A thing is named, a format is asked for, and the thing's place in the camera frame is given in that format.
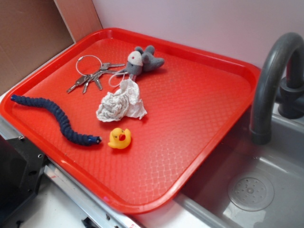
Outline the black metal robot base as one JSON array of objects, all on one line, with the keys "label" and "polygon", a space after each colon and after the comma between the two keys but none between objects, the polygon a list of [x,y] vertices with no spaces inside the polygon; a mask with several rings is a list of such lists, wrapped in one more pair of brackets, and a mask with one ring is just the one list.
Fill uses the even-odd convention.
[{"label": "black metal robot base", "polygon": [[28,139],[0,138],[0,225],[38,194],[45,154]]}]

